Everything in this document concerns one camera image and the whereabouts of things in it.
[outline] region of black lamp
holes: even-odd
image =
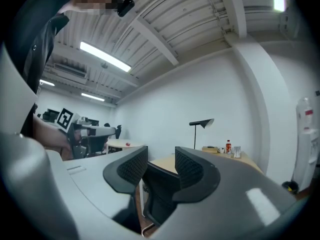
[[[190,122],[189,125],[190,126],[194,126],[194,146],[193,149],[196,149],[196,133],[197,133],[197,126],[201,125],[203,127],[203,129],[206,129],[208,127],[210,127],[214,122],[214,119],[207,119],[207,120],[203,120],[203,121],[196,121],[196,122]]]

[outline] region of white table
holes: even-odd
[[[118,149],[122,149],[122,150],[142,147],[145,145],[143,143],[135,142],[130,139],[108,139],[108,142],[106,144],[109,147],[118,148]]]

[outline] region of red bottle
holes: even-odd
[[[229,139],[228,139],[228,142],[225,144],[225,153],[231,154],[231,143]]]

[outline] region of ceiling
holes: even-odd
[[[229,48],[224,35],[234,31],[223,0],[134,0],[125,17],[68,11],[67,26],[55,38],[55,47],[42,79],[56,90],[79,96],[82,91],[105,99],[120,99],[183,62],[203,47],[206,52]],[[246,29],[253,36],[272,36],[287,29],[288,12],[273,10],[273,0],[242,0]],[[126,73],[80,50],[85,41],[131,66]],[[79,83],[61,76],[55,64],[85,74]]]

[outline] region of chair backrest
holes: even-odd
[[[172,198],[181,189],[179,176],[148,162],[142,179],[149,192],[143,214],[160,226],[176,209]]]
[[[116,139],[119,139],[120,134],[121,134],[121,129],[119,129],[119,128],[116,129],[116,130],[115,130],[115,138],[116,138]]]

